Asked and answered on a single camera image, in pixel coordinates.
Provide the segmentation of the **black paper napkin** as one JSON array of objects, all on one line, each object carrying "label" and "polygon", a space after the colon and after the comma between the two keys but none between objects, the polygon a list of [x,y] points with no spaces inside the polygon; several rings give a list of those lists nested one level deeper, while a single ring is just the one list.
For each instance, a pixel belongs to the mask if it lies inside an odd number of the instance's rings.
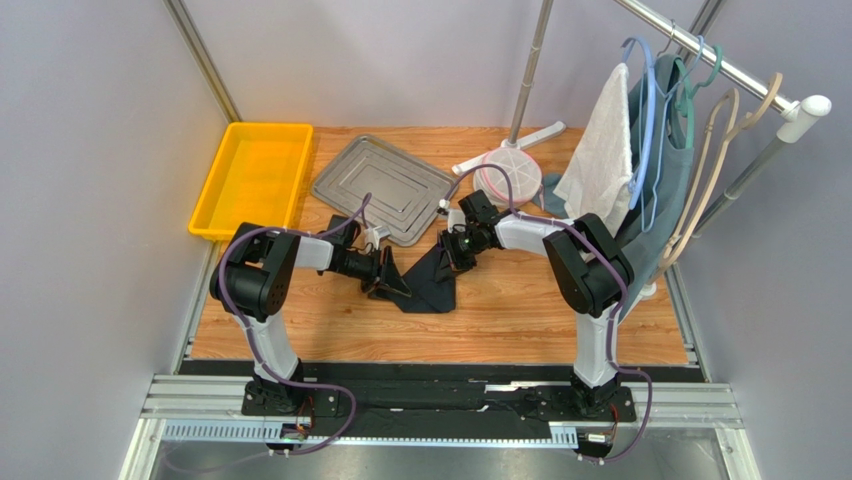
[{"label": "black paper napkin", "polygon": [[385,294],[386,298],[403,313],[445,314],[455,310],[455,279],[436,280],[440,257],[441,249],[434,245],[403,276],[412,294],[406,297],[388,292]]}]

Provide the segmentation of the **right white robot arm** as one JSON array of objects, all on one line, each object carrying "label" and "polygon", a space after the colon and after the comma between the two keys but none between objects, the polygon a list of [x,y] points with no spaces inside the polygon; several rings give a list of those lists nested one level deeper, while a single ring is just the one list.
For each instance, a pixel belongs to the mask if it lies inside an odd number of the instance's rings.
[{"label": "right white robot arm", "polygon": [[617,309],[634,273],[603,221],[595,214],[559,220],[501,211],[481,190],[462,198],[456,209],[442,199],[437,211],[447,219],[436,243],[437,282],[472,270],[477,255],[489,249],[521,250],[548,260],[563,299],[576,313],[577,357],[565,402],[586,418],[607,411],[619,387],[613,358]]}]

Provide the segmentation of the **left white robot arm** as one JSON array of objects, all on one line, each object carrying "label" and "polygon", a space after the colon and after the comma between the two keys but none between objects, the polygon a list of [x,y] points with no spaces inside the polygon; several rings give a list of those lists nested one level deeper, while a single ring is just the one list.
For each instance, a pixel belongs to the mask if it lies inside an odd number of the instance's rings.
[{"label": "left white robot arm", "polygon": [[240,324],[254,357],[244,413],[294,415],[309,403],[302,362],[282,319],[295,269],[355,279],[367,294],[411,296],[391,248],[380,245],[384,235],[340,215],[317,236],[248,222],[237,228],[211,276],[210,294]]}]

